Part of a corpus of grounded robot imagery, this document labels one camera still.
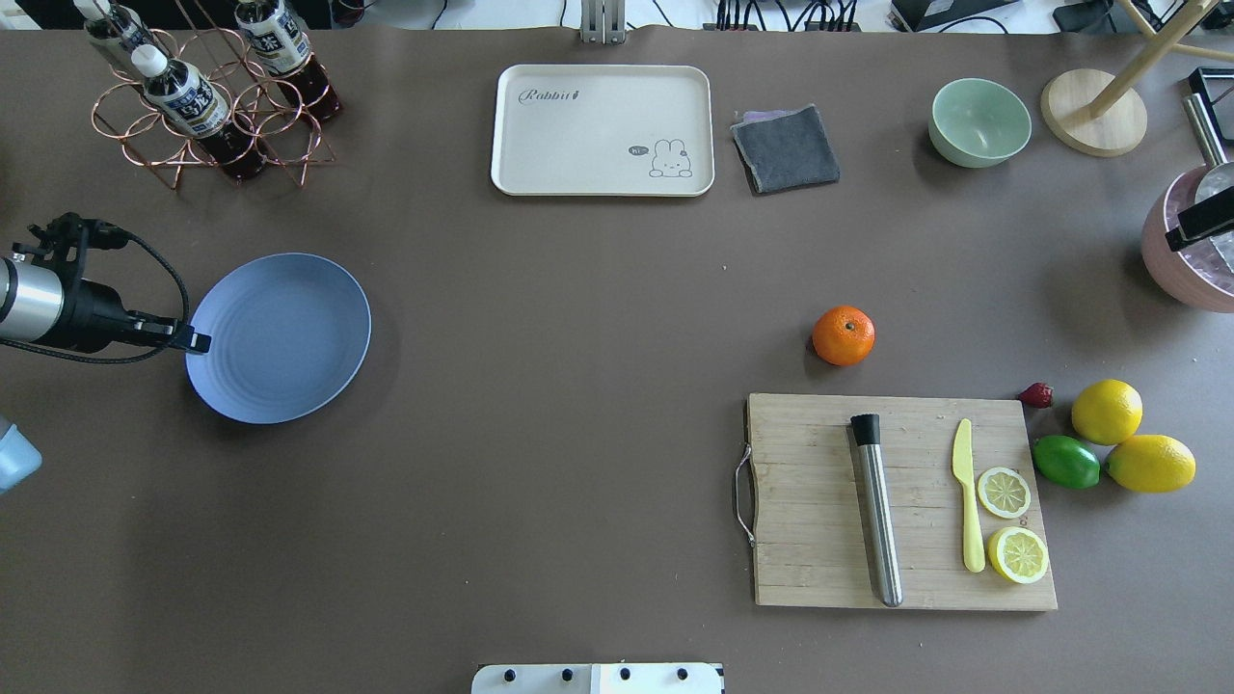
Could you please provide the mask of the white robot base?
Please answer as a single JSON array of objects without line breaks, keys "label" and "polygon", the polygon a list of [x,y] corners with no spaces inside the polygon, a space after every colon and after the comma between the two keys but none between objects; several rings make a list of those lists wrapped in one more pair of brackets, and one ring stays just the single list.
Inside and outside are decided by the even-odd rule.
[{"label": "white robot base", "polygon": [[490,664],[471,693],[724,693],[723,666],[706,662]]}]

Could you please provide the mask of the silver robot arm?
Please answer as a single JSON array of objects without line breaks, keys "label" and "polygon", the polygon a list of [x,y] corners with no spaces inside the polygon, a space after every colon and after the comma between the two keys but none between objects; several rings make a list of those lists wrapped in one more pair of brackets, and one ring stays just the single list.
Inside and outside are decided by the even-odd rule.
[{"label": "silver robot arm", "polygon": [[102,366],[146,361],[167,349],[209,353],[212,340],[188,321],[188,307],[180,317],[128,310],[114,288],[85,280],[88,249],[123,249],[135,242],[169,273],[188,305],[181,277],[137,233],[73,212],[28,231],[39,243],[14,243],[2,256],[4,345]]}]

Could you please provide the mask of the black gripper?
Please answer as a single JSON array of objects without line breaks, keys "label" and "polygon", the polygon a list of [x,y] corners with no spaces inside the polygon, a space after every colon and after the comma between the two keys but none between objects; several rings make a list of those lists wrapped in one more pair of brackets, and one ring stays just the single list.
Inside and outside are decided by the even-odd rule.
[{"label": "black gripper", "polygon": [[126,330],[126,343],[209,353],[212,337],[180,319],[123,310],[118,293],[84,280],[88,249],[122,249],[123,228],[78,214],[47,226],[30,225],[36,245],[14,243],[10,256],[10,338],[81,353],[96,353]]}]

